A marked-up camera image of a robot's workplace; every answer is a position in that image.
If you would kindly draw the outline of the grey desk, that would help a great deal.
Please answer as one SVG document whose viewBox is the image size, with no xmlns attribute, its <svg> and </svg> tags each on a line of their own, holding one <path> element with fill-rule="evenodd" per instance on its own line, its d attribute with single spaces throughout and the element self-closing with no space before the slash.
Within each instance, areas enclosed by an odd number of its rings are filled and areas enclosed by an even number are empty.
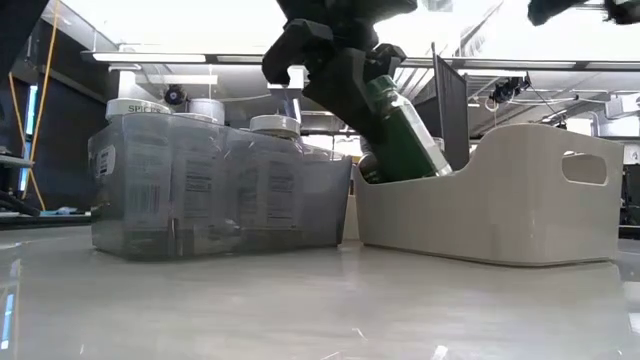
<svg viewBox="0 0 640 360">
<path fill-rule="evenodd" d="M 33 162 L 14 155 L 5 146 L 0 146 L 0 167 L 6 168 L 32 168 Z"/>
</svg>

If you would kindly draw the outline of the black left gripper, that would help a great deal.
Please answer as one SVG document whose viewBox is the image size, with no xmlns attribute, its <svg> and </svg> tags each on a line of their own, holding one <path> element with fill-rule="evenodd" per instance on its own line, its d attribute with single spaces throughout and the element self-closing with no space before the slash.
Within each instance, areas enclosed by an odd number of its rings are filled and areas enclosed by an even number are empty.
<svg viewBox="0 0 640 360">
<path fill-rule="evenodd" d="M 397 45 L 378 45 L 374 25 L 415 11 L 418 0 L 277 0 L 277 3 L 288 23 L 263 57 L 266 80 L 287 85 L 288 68 L 304 66 L 308 72 L 308 83 L 303 88 L 305 97 L 333 113 L 369 142 L 383 141 L 379 115 L 365 85 L 367 56 L 371 81 L 383 75 L 393 77 L 407 55 Z"/>
</svg>

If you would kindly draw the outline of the black standing panel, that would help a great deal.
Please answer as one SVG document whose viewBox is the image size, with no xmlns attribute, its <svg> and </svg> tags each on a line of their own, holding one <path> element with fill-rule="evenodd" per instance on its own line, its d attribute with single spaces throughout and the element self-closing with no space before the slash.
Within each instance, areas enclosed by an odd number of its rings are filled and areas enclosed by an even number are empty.
<svg viewBox="0 0 640 360">
<path fill-rule="evenodd" d="M 432 44 L 434 76 L 427 97 L 415 104 L 423 123 L 434 139 L 444 145 L 443 153 L 454 171 L 470 159 L 467 82 L 435 51 Z"/>
</svg>

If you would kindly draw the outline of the overhead light bar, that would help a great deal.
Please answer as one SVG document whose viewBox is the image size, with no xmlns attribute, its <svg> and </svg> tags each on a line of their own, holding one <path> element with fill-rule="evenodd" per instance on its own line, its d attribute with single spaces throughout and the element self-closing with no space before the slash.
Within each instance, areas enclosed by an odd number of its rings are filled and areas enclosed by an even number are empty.
<svg viewBox="0 0 640 360">
<path fill-rule="evenodd" d="M 262 56 L 255 54 L 188 54 L 82 51 L 85 61 L 134 64 L 212 64 L 260 65 Z M 640 72 L 638 61 L 604 60 L 516 60 L 453 57 L 444 61 L 457 69 L 503 69 L 570 72 Z"/>
</svg>

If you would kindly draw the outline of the white plastic bin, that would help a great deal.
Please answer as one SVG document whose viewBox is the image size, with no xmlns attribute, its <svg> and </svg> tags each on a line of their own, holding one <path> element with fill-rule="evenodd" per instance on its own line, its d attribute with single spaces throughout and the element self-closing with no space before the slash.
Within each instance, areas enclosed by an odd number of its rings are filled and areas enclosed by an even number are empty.
<svg viewBox="0 0 640 360">
<path fill-rule="evenodd" d="M 369 246 L 544 267 L 615 257 L 624 146 L 539 124 L 500 126 L 448 176 L 382 184 L 354 175 Z"/>
</svg>

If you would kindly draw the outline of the white box fixture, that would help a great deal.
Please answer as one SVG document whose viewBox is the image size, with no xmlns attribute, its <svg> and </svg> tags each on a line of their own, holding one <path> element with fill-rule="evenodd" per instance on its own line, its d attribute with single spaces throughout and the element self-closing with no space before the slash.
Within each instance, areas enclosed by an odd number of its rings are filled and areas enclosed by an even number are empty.
<svg viewBox="0 0 640 360">
<path fill-rule="evenodd" d="M 305 86 L 305 80 L 307 71 L 302 66 L 290 66 L 287 69 L 287 74 L 289 76 L 289 82 L 285 85 L 282 84 L 274 84 L 268 83 L 267 89 L 270 91 L 275 90 L 302 90 Z"/>
</svg>

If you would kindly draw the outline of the grey translucent plastic bin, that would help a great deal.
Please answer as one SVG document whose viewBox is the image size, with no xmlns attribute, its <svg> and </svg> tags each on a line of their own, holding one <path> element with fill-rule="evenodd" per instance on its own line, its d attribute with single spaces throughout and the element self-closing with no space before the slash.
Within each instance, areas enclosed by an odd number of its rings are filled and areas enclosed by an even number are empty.
<svg viewBox="0 0 640 360">
<path fill-rule="evenodd" d="M 100 150 L 109 142 L 109 125 L 93 135 L 88 143 L 89 166 L 94 183 L 91 235 L 93 245 L 104 252 L 127 259 L 162 260 L 226 253 L 256 253 L 304 248 L 332 247 L 343 236 L 350 186 L 351 159 L 342 154 L 300 142 L 303 150 L 301 228 L 295 234 L 251 230 L 243 227 L 237 215 L 238 173 L 251 142 L 251 132 L 220 125 L 226 129 L 223 187 L 224 224 L 213 245 L 195 253 L 178 238 L 177 221 L 172 216 L 170 181 L 170 222 L 167 251 L 157 256 L 125 254 L 119 250 L 121 232 L 112 218 L 104 215 L 104 196 L 109 193 L 100 173 Z"/>
</svg>

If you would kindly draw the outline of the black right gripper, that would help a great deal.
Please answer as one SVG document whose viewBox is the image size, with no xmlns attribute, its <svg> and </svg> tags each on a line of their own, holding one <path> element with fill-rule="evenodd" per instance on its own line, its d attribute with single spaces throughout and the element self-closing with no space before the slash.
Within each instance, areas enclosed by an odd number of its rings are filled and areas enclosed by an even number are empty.
<svg viewBox="0 0 640 360">
<path fill-rule="evenodd" d="M 530 0 L 527 6 L 528 20 L 534 26 L 545 24 L 548 20 L 567 9 L 583 5 L 588 0 Z M 615 24 L 640 23 L 640 0 L 604 0 L 607 21 Z"/>
</svg>

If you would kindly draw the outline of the computer monitor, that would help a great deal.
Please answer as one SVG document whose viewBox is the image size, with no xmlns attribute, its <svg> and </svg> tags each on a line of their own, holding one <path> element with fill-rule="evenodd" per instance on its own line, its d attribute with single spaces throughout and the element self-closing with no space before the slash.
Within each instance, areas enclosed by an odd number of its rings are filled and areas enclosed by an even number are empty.
<svg viewBox="0 0 640 360">
<path fill-rule="evenodd" d="M 30 85 L 27 99 L 27 107 L 26 107 L 26 115 L 24 119 L 24 134 L 25 134 L 25 148 L 23 150 L 23 158 L 25 160 L 31 159 L 31 148 L 32 148 L 32 136 L 34 134 L 35 128 L 35 118 L 36 118 L 36 100 L 38 93 L 38 85 Z M 24 192 L 27 187 L 27 175 L 29 168 L 23 168 L 20 172 L 20 183 L 19 190 Z"/>
</svg>

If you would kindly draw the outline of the black table frame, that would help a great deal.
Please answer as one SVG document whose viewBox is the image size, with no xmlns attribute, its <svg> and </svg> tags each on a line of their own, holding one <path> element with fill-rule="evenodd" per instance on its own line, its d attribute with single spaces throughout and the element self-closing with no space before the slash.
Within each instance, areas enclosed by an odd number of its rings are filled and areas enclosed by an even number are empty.
<svg viewBox="0 0 640 360">
<path fill-rule="evenodd" d="M 8 216 L 0 217 L 0 231 L 86 226 L 91 221 L 90 215 Z"/>
</svg>

